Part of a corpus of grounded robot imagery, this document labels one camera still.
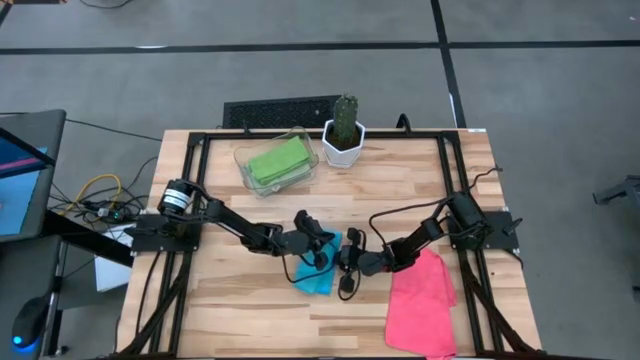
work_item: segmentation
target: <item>wooden tabletop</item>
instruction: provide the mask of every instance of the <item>wooden tabletop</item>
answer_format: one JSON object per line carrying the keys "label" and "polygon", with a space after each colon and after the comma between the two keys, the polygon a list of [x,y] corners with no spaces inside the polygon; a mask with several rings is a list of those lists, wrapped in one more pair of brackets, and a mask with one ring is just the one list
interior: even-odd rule
{"label": "wooden tabletop", "polygon": [[[149,207],[155,208],[167,182],[180,178],[187,147],[187,130],[166,131],[160,149]],[[494,165],[486,132],[460,131],[467,173],[471,179]],[[446,195],[436,141],[430,139],[367,139],[360,158],[350,169],[327,165],[322,145],[313,180],[266,199],[247,190],[233,159],[238,146],[262,140],[214,140],[208,158],[205,186],[252,222],[271,222],[292,230],[300,209],[325,228],[346,233],[363,229],[368,249],[381,247],[367,220],[375,212],[439,199]],[[454,164],[453,151],[449,159]],[[195,180],[194,165],[192,180]],[[484,210],[505,206],[498,176],[481,178],[473,195]],[[380,218],[378,228],[386,239],[412,232],[433,208],[416,209]],[[455,251],[447,238],[429,246],[449,267],[458,304],[451,309],[459,355],[472,355],[473,343],[462,279]],[[495,303],[513,328],[531,346],[540,341],[519,263],[508,254],[485,252]],[[473,255],[469,253],[473,264]],[[136,316],[154,254],[136,257],[118,332],[120,349],[135,332]],[[287,264],[294,271],[296,257]],[[153,272],[142,314],[143,324],[157,303],[164,255]],[[283,274],[280,258],[247,251],[239,240],[215,225],[206,225],[200,249],[194,254],[178,355],[205,356],[412,356],[388,347],[384,326],[391,274],[363,277],[357,295],[343,302],[336,295],[341,275],[336,271],[331,296],[309,296],[293,288]],[[478,303],[486,348],[491,348],[486,313]],[[173,318],[170,309],[165,319]],[[167,349],[171,321],[164,322],[160,349]]]}

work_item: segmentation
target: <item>pink cloth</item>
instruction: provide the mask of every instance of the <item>pink cloth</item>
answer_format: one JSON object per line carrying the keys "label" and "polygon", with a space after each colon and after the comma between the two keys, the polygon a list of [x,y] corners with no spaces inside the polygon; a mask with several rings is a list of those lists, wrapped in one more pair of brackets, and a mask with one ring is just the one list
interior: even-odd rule
{"label": "pink cloth", "polygon": [[392,280],[387,345],[429,360],[453,357],[449,308],[456,305],[456,293],[440,256],[425,248],[413,266],[394,273]]}

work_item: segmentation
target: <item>white hexagonal pot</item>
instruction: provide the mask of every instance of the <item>white hexagonal pot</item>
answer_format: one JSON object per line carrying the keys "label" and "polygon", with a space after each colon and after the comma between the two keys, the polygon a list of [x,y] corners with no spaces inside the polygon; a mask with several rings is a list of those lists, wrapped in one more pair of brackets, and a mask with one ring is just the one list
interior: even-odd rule
{"label": "white hexagonal pot", "polygon": [[333,167],[349,168],[356,162],[360,152],[362,151],[362,145],[364,144],[364,133],[366,128],[356,121],[356,126],[360,130],[360,144],[349,150],[340,151],[333,147],[327,140],[327,133],[329,128],[333,125],[333,120],[327,120],[324,123],[324,132],[322,133],[322,146],[324,147],[324,154],[327,157],[327,163]]}

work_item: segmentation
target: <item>cactus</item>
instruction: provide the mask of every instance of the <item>cactus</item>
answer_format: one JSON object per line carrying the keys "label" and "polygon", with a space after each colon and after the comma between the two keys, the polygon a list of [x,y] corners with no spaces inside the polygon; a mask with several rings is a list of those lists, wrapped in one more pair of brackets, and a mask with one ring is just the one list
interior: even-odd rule
{"label": "cactus", "polygon": [[358,117],[358,98],[342,95],[334,108],[333,131],[337,135],[338,145],[342,149],[353,147],[353,138],[357,137],[356,118]]}

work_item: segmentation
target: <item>white paper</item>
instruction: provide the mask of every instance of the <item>white paper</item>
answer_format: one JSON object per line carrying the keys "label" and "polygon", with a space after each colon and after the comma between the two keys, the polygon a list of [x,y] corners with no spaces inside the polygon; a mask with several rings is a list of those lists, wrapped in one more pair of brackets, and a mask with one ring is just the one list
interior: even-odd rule
{"label": "white paper", "polygon": [[[107,230],[107,232],[102,235],[110,239],[117,239],[119,243],[131,247],[131,241],[133,239],[124,233],[124,229],[132,226],[135,226],[135,224],[113,227],[111,231]],[[96,257],[95,267],[96,290],[100,292],[127,284],[129,277],[131,277],[131,268],[101,257]]]}

